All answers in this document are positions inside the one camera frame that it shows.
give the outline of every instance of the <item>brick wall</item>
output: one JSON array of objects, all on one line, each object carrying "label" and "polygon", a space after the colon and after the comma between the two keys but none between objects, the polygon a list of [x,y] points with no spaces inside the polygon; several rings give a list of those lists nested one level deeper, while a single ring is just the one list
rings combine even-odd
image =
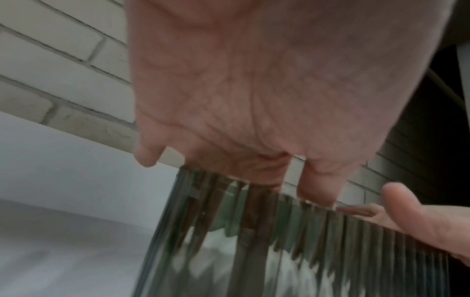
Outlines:
[{"label": "brick wall", "polygon": [[[137,131],[122,1],[1,0],[0,110],[131,152]],[[429,82],[422,86],[429,88]],[[454,175],[442,171],[452,160],[436,157],[446,149],[440,141],[449,137],[428,131],[432,126],[445,135],[442,119],[432,118],[440,114],[432,106],[441,103],[429,105],[427,96],[415,96],[378,156],[351,177],[340,201],[380,203],[378,193],[388,181],[406,183],[427,203],[457,192]],[[428,117],[420,115],[423,110]],[[161,162],[180,166],[184,158],[167,149]],[[303,164],[293,160],[285,192],[295,195]]]}]

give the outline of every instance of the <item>finger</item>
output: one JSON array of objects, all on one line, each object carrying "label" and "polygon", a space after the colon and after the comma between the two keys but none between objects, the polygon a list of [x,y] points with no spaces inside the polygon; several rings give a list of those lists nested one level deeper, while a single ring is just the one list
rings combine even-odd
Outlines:
[{"label": "finger", "polygon": [[143,141],[141,137],[135,148],[134,157],[140,165],[144,167],[152,167],[157,163],[158,159],[160,159],[164,150],[164,145],[150,146],[148,143]]},{"label": "finger", "polygon": [[336,210],[347,215],[355,215],[355,216],[363,216],[363,217],[373,217],[385,211],[385,209],[382,206],[377,205],[375,203],[363,204],[363,205],[352,205],[352,206],[339,206],[336,208]]},{"label": "finger", "polygon": [[470,256],[470,219],[426,208],[401,183],[382,189],[385,209],[406,233],[445,251]]},{"label": "finger", "polygon": [[317,164],[307,160],[300,176],[297,195],[323,207],[333,207],[349,175],[357,166],[350,165],[340,170],[319,171]]}]

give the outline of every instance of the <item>ribbed glass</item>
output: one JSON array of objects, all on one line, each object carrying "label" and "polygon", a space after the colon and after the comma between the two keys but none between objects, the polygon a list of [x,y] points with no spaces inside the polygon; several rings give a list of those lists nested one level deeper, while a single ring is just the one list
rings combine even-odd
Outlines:
[{"label": "ribbed glass", "polygon": [[182,167],[134,297],[448,297],[447,254],[258,185]]}]

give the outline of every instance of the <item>palm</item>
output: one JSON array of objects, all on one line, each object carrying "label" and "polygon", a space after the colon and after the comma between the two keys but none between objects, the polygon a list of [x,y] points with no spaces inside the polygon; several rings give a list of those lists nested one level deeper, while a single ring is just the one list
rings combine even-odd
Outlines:
[{"label": "palm", "polygon": [[[393,1],[390,21],[375,1],[337,2],[344,10],[308,0],[128,1],[138,161],[152,166],[170,146],[189,164],[277,187],[303,155],[299,194],[331,205],[382,144],[447,18],[436,18],[445,0]],[[391,21],[404,8],[422,15],[425,32],[409,30],[411,12]],[[390,36],[371,37],[382,32]]]}]

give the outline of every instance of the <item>hand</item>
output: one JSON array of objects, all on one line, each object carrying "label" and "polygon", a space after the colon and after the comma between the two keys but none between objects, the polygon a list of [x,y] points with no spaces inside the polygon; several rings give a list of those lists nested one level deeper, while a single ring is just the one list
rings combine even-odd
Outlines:
[{"label": "hand", "polygon": [[382,199],[385,208],[368,204],[336,210],[409,234],[470,267],[470,207],[423,206],[401,183],[385,185]]},{"label": "hand", "polygon": [[141,133],[186,163],[332,206],[421,79],[452,0],[128,0]]}]

